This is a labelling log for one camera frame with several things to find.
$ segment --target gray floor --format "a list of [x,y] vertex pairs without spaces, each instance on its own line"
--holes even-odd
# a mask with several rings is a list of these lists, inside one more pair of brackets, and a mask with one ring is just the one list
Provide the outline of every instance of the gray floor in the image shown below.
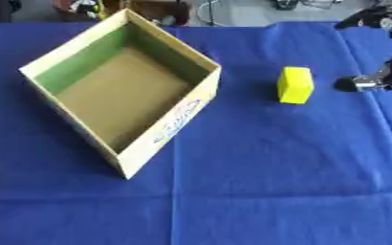
[[[190,26],[204,26],[197,17],[207,19],[207,8],[198,8],[207,0],[195,0]],[[23,9],[17,12],[15,22],[59,21],[50,0],[22,0]],[[295,11],[277,11],[270,0],[217,0],[214,3],[215,21],[224,26],[267,26],[278,21],[322,21],[339,20],[349,14],[369,6],[371,0],[344,0],[329,10],[299,5]]]

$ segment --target green box lining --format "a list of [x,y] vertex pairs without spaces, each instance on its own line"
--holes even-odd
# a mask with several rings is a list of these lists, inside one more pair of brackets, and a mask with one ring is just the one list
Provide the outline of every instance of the green box lining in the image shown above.
[[183,56],[141,27],[128,23],[56,64],[37,76],[35,81],[53,95],[57,95],[129,45],[142,50],[172,73],[192,84],[197,84],[209,74],[207,69]]

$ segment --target black cable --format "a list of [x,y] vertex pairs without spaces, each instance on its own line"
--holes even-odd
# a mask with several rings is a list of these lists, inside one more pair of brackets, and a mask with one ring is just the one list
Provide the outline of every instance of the black cable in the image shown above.
[[212,12],[212,0],[207,0],[209,2],[208,8],[209,8],[209,26],[213,27],[215,25],[214,21],[214,13]]

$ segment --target table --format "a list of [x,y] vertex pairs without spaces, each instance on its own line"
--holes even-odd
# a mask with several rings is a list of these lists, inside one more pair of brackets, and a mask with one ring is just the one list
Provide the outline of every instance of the table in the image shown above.
[[[224,66],[218,97],[124,181],[17,68],[90,24],[0,24],[0,244],[392,244],[392,92],[338,77],[392,57],[333,23],[169,31]],[[279,104],[284,66],[313,70]]]

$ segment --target robotic arm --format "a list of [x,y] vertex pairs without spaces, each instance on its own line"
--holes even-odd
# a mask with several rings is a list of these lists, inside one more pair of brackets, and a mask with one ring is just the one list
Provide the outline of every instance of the robotic arm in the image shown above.
[[[360,11],[336,24],[335,28],[343,30],[362,26],[384,29],[392,38],[392,4]],[[384,66],[371,76],[339,79],[336,88],[342,91],[366,91],[373,88],[392,90],[392,59],[386,61]]]

